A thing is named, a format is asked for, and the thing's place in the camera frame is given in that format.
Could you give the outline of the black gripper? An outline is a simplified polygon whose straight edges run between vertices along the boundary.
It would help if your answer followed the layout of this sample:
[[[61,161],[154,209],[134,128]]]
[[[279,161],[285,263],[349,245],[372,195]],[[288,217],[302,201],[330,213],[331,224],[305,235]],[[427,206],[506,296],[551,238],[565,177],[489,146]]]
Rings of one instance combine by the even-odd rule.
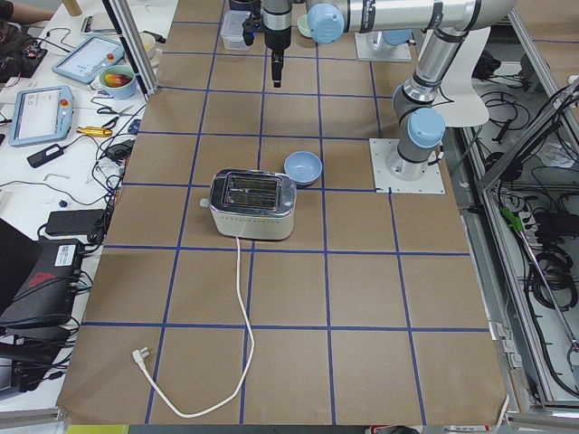
[[[262,21],[259,16],[250,14],[242,23],[242,38],[246,46],[252,46],[256,33],[263,33]],[[274,88],[281,87],[282,52],[271,52],[271,79]]]

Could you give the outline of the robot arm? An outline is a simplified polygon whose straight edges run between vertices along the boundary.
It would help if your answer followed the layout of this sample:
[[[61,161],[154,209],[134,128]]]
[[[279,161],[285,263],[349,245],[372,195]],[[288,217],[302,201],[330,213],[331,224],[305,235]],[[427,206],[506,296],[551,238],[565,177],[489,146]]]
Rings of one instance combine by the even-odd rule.
[[[330,44],[348,32],[431,30],[413,76],[394,92],[400,127],[396,149],[385,159],[388,171],[404,181],[422,177],[446,125],[432,108],[446,73],[471,31],[493,25],[514,1],[307,1],[314,41]]]
[[[271,78],[274,88],[281,87],[284,52],[291,44],[292,1],[264,0],[251,6],[250,16],[242,24],[242,37],[247,46],[254,42],[254,34],[263,33],[271,50]]]

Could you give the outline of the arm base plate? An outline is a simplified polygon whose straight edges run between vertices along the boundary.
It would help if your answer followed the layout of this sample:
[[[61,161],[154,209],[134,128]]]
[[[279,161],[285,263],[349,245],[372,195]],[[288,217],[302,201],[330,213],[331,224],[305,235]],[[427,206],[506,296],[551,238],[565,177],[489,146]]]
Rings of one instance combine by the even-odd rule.
[[[445,194],[436,155],[410,163],[398,153],[398,139],[369,140],[375,190],[378,193]]]
[[[357,58],[364,61],[410,62],[412,30],[356,33]]]

